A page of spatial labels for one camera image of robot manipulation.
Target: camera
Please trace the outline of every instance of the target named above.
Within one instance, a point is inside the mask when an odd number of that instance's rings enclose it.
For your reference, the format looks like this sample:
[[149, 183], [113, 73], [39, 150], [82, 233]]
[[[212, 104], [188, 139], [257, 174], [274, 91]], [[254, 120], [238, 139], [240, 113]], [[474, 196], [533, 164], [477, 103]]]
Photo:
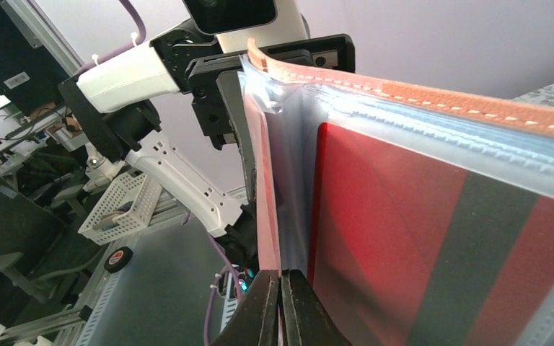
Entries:
[[274, 0], [184, 0], [198, 29], [207, 35], [271, 23], [277, 17]]

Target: gray stripe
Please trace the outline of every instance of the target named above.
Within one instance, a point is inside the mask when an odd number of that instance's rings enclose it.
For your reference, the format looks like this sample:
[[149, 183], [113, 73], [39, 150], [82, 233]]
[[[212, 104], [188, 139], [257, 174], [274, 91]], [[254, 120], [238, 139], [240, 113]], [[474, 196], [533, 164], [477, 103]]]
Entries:
[[462, 345], [537, 195], [469, 173], [408, 345]]

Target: barcode sticker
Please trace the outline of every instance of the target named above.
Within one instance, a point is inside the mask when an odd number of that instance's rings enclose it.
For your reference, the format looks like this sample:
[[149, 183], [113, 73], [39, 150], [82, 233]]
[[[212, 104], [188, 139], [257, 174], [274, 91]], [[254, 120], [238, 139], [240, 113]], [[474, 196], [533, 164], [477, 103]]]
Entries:
[[28, 76], [28, 74], [26, 72], [20, 72], [19, 74], [13, 76], [12, 78], [7, 79], [6, 81], [4, 81], [4, 83], [5, 83], [5, 85], [7, 85], [8, 88], [13, 89], [13, 88], [19, 86], [20, 84], [22, 84], [26, 81], [29, 81], [29, 80], [30, 80], [30, 77]]

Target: transparent plastic bag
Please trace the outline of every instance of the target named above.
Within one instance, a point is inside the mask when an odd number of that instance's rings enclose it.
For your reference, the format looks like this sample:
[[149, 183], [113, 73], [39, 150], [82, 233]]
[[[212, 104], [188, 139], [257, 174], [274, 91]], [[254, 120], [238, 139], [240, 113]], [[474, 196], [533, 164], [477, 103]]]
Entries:
[[[554, 327], [554, 138], [351, 89], [284, 83], [246, 57], [242, 64], [248, 122], [262, 123], [250, 126], [252, 140], [264, 132], [266, 148], [254, 143], [256, 162], [270, 163], [262, 179], [258, 172], [258, 191], [270, 200], [262, 208], [274, 210], [260, 210], [259, 202], [258, 212], [273, 217], [259, 218], [258, 229], [275, 234], [273, 247], [260, 244], [260, 252], [270, 251], [281, 269], [309, 269], [320, 300], [355, 345], [450, 338], [522, 342], [520, 334], [533, 339], [537, 330]], [[337, 171], [329, 172], [331, 167]], [[419, 169], [428, 170], [427, 180]], [[374, 190], [378, 185], [385, 186]], [[386, 204], [380, 194], [387, 196]], [[482, 228], [469, 234], [454, 230], [462, 213], [470, 217], [461, 224]], [[470, 239], [457, 240], [455, 250], [447, 251], [448, 241], [459, 234]], [[449, 256], [468, 253], [474, 258], [462, 260], [462, 266], [437, 267]], [[548, 263], [544, 272], [527, 267], [535, 260], [536, 267]], [[461, 278], [477, 272], [467, 284], [469, 291], [478, 288], [479, 296], [451, 292], [456, 288], [435, 278], [441, 270], [463, 271]], [[522, 291], [501, 288], [512, 286]], [[454, 298], [442, 301], [445, 296]], [[445, 306], [443, 322], [433, 310], [438, 303]], [[463, 306], [473, 308], [459, 311]], [[516, 316], [496, 318], [500, 309]], [[551, 319], [545, 318], [547, 311]], [[451, 335], [453, 330], [463, 332]]]

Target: white plastic basket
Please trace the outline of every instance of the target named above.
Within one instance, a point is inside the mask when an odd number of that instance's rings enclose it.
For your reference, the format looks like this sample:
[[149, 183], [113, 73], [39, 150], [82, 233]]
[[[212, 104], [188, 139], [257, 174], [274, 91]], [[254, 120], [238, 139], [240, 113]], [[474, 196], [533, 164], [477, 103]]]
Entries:
[[[111, 185], [78, 233], [91, 239], [99, 245], [114, 241], [123, 236], [142, 231], [147, 227], [154, 212], [162, 187], [158, 182], [145, 174], [134, 176], [135, 170], [120, 174]], [[102, 217], [118, 209], [125, 203], [133, 201], [131, 208], [124, 214], [113, 219], [117, 226], [107, 230], [95, 230], [92, 227], [102, 220]]]

